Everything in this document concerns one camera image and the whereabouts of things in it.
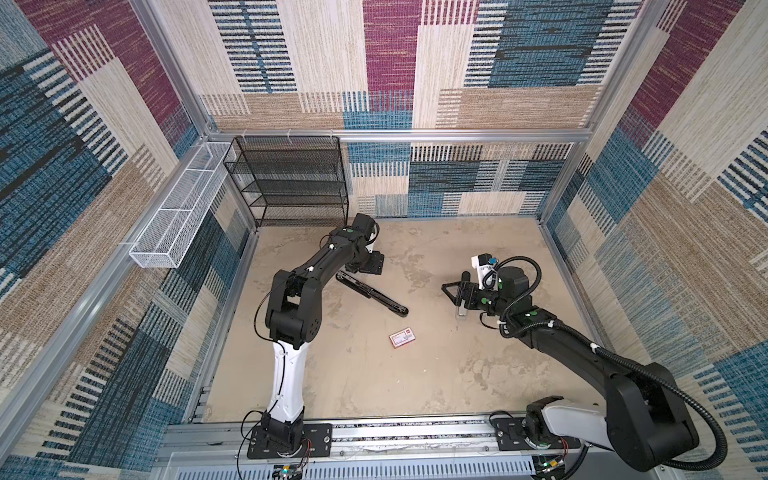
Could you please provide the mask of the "black stapler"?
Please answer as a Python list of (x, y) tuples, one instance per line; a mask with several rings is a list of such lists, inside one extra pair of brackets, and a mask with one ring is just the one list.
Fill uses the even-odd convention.
[(338, 271), (335, 275), (335, 278), (337, 281), (347, 286), (351, 290), (355, 291), (356, 293), (368, 299), (372, 299), (378, 302), (379, 304), (385, 306), (389, 311), (391, 311), (392, 313), (400, 317), (406, 317), (409, 314), (409, 309), (404, 305), (401, 305), (400, 303), (386, 296), (379, 290), (356, 279), (355, 277), (351, 276), (350, 274), (344, 271)]

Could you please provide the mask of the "red white staple box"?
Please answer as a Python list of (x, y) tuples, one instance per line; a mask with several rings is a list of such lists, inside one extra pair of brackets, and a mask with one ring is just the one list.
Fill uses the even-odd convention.
[(405, 328), (389, 336), (393, 348), (397, 349), (416, 340), (411, 328)]

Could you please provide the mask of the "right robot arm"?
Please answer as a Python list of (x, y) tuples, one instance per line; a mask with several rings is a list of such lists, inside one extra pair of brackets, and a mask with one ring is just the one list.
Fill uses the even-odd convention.
[(681, 470), (707, 470), (709, 460), (682, 461), (680, 455), (700, 444), (691, 415), (715, 426), (706, 409), (680, 389), (671, 372), (658, 363), (643, 365), (596, 344), (554, 313), (535, 305), (541, 279), (529, 279), (514, 265), (488, 262), (442, 285), (459, 313), (477, 311), (493, 319), (491, 329), (543, 353), (586, 381), (605, 406), (577, 407), (561, 395), (530, 403), (522, 421), (527, 443), (550, 448), (570, 437), (606, 447), (637, 471), (659, 465)]

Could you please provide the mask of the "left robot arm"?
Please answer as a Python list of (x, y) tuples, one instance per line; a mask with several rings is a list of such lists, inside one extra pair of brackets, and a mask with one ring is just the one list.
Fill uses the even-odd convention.
[(367, 266), (378, 233), (376, 221), (358, 213), (352, 224), (332, 230), (326, 244), (304, 264), (273, 277), (265, 325), (275, 368), (260, 434), (285, 454), (296, 452), (303, 442), (304, 371), (309, 344), (322, 324), (323, 289), (339, 270), (356, 273)]

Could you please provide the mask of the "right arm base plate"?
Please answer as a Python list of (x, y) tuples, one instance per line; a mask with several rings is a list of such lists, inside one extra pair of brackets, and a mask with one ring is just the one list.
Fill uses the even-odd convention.
[(559, 451), (581, 450), (582, 442), (572, 437), (560, 437), (543, 431), (531, 430), (524, 417), (492, 415), (489, 417), (498, 449), (510, 451)]

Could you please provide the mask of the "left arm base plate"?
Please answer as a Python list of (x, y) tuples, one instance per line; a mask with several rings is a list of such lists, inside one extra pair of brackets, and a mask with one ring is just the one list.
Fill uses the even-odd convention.
[(248, 442), (246, 456), (249, 460), (300, 458), (324, 458), (331, 453), (333, 425), (331, 423), (283, 424), (271, 422), (268, 426), (256, 426)]

